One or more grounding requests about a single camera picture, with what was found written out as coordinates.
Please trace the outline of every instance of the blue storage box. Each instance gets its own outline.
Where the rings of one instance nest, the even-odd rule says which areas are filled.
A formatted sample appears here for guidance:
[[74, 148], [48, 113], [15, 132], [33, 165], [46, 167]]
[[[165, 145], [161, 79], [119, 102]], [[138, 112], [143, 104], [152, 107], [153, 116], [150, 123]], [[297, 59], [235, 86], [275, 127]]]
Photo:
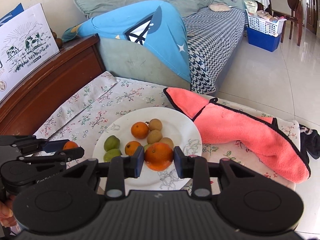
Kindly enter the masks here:
[[275, 51], [280, 43], [281, 35], [274, 37], [262, 32], [247, 28], [248, 42], [251, 45], [257, 46], [268, 51]]

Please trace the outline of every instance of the green lime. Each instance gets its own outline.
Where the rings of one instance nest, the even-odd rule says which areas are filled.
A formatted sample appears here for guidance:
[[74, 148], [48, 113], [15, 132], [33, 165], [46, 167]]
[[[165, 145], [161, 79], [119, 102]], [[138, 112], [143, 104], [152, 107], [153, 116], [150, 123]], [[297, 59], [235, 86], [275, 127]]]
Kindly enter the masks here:
[[120, 140], [114, 135], [109, 136], [103, 145], [103, 148], [106, 152], [112, 149], [119, 149], [119, 147]]
[[151, 144], [147, 144], [144, 146], [144, 151], [146, 152], [146, 150], [148, 150], [148, 148], [151, 146]]
[[103, 161], [108, 163], [111, 161], [112, 158], [121, 156], [121, 151], [119, 149], [112, 149], [105, 153], [103, 156]]

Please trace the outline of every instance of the star pattern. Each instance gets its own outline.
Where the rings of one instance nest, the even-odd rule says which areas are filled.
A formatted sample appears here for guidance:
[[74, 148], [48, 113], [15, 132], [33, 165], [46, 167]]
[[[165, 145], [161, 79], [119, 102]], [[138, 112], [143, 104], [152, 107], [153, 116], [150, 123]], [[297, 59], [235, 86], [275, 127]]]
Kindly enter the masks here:
[[182, 51], [184, 51], [184, 52], [186, 52], [185, 50], [184, 50], [184, 43], [180, 46], [179, 44], [177, 44], [178, 45], [178, 47], [179, 47], [179, 52], [182, 52]]

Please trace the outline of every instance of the checkered bedspread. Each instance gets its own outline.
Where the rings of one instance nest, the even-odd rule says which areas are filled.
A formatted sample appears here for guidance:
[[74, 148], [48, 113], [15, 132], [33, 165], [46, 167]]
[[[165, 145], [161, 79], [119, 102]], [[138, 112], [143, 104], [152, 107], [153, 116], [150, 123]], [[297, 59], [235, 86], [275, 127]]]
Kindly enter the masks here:
[[243, 11], [214, 12], [208, 7], [184, 19], [188, 32], [191, 90], [216, 91], [215, 80], [243, 35]]

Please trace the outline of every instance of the black cloth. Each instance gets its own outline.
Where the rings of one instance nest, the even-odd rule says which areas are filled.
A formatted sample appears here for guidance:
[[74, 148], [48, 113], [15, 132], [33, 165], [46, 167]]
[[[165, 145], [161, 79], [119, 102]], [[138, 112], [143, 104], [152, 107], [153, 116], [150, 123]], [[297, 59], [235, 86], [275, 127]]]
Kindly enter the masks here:
[[320, 158], [320, 135], [317, 130], [299, 124], [300, 127], [300, 152], [309, 159], [307, 152], [314, 159]]

